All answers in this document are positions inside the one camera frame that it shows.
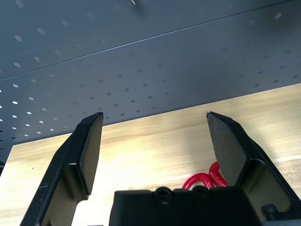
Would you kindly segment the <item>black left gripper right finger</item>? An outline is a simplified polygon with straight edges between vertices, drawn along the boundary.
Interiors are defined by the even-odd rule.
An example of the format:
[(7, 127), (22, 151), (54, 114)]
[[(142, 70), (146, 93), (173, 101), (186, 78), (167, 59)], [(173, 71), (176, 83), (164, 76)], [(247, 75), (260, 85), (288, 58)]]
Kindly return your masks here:
[(241, 188), (255, 210), (273, 204), (279, 213), (300, 213), (301, 201), (277, 167), (232, 118), (206, 115), (216, 160), (229, 186)]

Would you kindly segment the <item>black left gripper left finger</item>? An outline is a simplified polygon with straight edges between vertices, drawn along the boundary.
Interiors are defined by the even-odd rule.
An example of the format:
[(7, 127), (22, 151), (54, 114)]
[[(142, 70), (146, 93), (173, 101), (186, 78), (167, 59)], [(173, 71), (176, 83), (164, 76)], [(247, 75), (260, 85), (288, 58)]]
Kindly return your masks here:
[(23, 226), (70, 226), (81, 201), (92, 193), (103, 113), (84, 118), (55, 152), (21, 222)]

